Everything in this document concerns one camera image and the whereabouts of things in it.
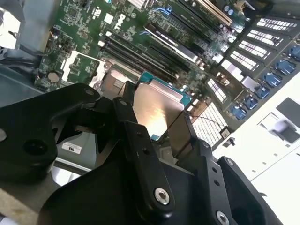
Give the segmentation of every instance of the sticker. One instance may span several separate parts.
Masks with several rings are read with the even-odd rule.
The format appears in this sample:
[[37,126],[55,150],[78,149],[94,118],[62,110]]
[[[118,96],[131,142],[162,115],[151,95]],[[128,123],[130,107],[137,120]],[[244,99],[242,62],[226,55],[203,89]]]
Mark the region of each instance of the sticker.
[[104,18],[104,22],[111,24],[113,21],[113,15],[110,15],[109,13],[106,13],[106,16]]
[[70,142],[63,143],[62,148],[64,150],[68,150],[68,151],[71,151],[71,152],[76,153],[76,154],[80,154],[81,149],[82,149],[82,147],[80,147],[78,145],[75,145],[75,144],[72,144]]
[[230,132],[226,129],[226,130],[224,130],[223,132],[222,132],[222,137],[224,138],[224,139],[226,139],[226,137],[228,137],[229,135],[230,135]]

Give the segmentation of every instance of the microchip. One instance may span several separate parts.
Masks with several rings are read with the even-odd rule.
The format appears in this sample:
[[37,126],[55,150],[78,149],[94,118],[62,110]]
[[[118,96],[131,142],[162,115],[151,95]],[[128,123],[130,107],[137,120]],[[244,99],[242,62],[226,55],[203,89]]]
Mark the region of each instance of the microchip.
[[74,8],[72,8],[72,7],[69,8],[68,13],[72,17],[76,17],[76,15],[77,15],[77,11]]

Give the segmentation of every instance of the green circuit board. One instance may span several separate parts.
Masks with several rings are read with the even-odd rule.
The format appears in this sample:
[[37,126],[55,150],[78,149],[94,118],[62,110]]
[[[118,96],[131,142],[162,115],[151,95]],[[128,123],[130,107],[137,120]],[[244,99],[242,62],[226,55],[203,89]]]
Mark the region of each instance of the green circuit board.
[[[148,64],[156,63],[156,67],[159,65],[164,70],[161,78],[175,83],[178,88],[187,84],[191,89],[197,89],[206,72],[199,64],[178,55],[153,37],[145,27],[149,23],[154,24],[188,49],[197,45],[203,49],[198,55],[199,59],[206,65],[213,64],[213,57],[229,45],[228,39],[233,34],[220,29],[219,20],[200,4],[193,6],[193,10],[205,18],[205,21],[195,18],[188,10],[183,10],[179,3],[178,0],[148,0],[147,7],[138,8],[127,0],[61,0],[51,32],[55,36],[55,40],[50,43],[54,45],[53,50],[51,54],[43,57],[36,84],[43,86],[45,91],[71,83],[88,84],[99,73],[101,60],[114,59],[120,65],[126,66],[129,63],[126,61],[127,54],[130,54],[133,58],[142,56]],[[184,18],[188,25],[182,24],[172,14],[168,15],[162,10],[166,8],[171,8],[172,13]],[[231,27],[243,26],[244,21],[243,15],[235,14]],[[187,27],[189,24],[197,28],[198,35]],[[114,54],[105,49],[107,42],[114,46]],[[142,68],[138,71],[135,68],[125,69],[124,73],[136,80],[135,72],[141,73],[141,70]],[[55,72],[60,81],[50,82],[46,76],[50,72]]]

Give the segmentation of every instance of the hole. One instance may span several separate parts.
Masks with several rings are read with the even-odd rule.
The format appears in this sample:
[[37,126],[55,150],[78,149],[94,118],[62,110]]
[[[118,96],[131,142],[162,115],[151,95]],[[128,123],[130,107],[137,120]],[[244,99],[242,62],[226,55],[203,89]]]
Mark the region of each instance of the hole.
[[214,182],[217,186],[220,186],[220,183],[217,180],[214,180]]
[[226,218],[225,218],[223,215],[220,215],[220,218],[221,218],[221,220],[222,220],[223,222],[226,222],[226,221],[227,221]]
[[163,193],[163,192],[159,192],[159,196],[162,198],[162,199],[166,199],[167,196]]
[[54,136],[56,136],[57,131],[58,131],[58,128],[57,128],[57,127],[52,129],[52,132],[53,132],[53,135],[54,135]]
[[149,154],[150,154],[150,152],[149,152],[149,150],[148,150],[147,148],[144,148],[142,151],[143,151],[143,153],[145,153],[146,155],[149,155]]
[[28,140],[23,147],[28,154],[33,156],[40,156],[47,152],[47,145],[41,140]]
[[136,133],[139,137],[144,137],[144,135],[141,132]]

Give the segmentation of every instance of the black plastic bracket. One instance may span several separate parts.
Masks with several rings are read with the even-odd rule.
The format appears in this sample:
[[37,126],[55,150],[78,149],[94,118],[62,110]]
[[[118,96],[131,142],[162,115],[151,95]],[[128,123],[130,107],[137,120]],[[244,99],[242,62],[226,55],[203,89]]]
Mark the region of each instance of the black plastic bracket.
[[30,182],[50,171],[57,157],[56,141],[74,111],[91,107],[99,94],[78,83],[0,108],[0,178]]

